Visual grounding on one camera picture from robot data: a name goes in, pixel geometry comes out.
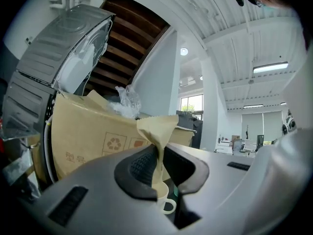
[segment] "white ceiling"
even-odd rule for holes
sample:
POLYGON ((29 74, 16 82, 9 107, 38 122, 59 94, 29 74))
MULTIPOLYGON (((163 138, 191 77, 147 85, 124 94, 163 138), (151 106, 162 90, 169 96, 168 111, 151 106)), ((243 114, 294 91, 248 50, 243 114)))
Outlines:
MULTIPOLYGON (((259 8, 246 0, 244 7, 235 0, 176 1, 186 4, 195 22, 194 30, 207 47, 229 111, 283 102, 283 86, 306 59, 302 28, 292 10, 259 8), (289 62, 285 70, 253 75, 253 67, 285 61, 289 62)), ((192 92, 203 87, 201 66, 191 46, 183 43, 181 47, 189 53, 181 57, 180 79, 192 77, 196 84, 179 92, 192 92)))

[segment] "cup handle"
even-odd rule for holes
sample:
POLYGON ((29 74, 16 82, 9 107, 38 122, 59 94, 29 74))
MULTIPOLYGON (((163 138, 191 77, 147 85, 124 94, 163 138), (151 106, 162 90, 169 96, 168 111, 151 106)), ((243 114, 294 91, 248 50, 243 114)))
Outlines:
POLYGON ((176 206, 177 206, 176 202, 175 202, 173 199, 169 199, 169 198, 167 198, 167 199, 165 200, 165 202, 170 203, 170 204, 173 206, 173 209, 172 209, 171 211, 165 211, 165 210, 163 210, 163 211, 162 211, 163 214, 168 215, 168 214, 173 213, 173 212, 176 210, 176 206))

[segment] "fluorescent light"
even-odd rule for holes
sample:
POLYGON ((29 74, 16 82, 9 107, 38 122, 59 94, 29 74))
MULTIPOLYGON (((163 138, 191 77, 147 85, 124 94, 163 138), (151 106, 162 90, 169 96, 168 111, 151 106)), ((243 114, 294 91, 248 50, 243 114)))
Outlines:
POLYGON ((256 107, 263 107, 263 104, 246 105, 246 106, 244 106, 244 109, 246 109, 246 108, 256 108, 256 107))
POLYGON ((182 56, 187 55, 187 54, 188 54, 188 49, 187 49, 187 48, 181 48, 181 49, 180 49, 180 54, 181 54, 182 56))
POLYGON ((277 63, 277 64, 271 64, 271 65, 263 65, 253 68, 253 73, 260 73, 260 72, 266 72, 266 71, 274 71, 274 70, 280 70, 280 69, 286 69, 288 67, 288 62, 283 63, 277 63))

